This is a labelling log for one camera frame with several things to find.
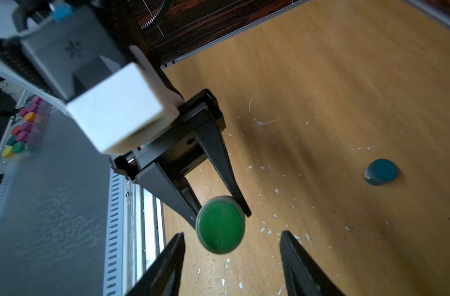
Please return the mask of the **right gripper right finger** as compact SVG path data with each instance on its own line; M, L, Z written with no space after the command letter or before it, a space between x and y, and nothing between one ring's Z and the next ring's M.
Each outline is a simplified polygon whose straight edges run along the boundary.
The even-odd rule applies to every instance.
M290 231L282 232L279 250L289 296L343 295Z

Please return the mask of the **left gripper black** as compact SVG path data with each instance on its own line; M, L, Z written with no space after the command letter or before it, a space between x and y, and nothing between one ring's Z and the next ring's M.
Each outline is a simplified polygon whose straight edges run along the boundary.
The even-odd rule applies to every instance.
M237 184L223 140L225 120L217 98L202 90L179 107L179 117L166 132L124 155L111 155L113 171L145 188L153 196L182 216L193 229L202 208L184 175L209 159L231 197L250 217L252 211Z

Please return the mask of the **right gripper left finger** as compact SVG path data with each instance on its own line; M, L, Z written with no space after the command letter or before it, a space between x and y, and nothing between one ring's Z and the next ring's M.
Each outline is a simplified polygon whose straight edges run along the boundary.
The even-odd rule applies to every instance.
M175 234L127 296L177 296L181 284L186 244L184 234Z

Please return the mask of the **green paint jar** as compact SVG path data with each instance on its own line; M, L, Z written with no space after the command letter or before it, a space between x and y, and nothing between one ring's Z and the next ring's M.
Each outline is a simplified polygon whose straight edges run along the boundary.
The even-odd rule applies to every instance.
M209 200L199 211L195 231L202 246L223 255L237 249L245 234L245 214L230 196Z

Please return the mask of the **blue paint jar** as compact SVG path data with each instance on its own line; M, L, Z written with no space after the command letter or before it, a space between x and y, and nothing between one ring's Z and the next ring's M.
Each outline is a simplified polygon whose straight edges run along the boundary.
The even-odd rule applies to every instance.
M398 168L390 160L377 159L364 169L363 177L370 185L385 185L398 177Z

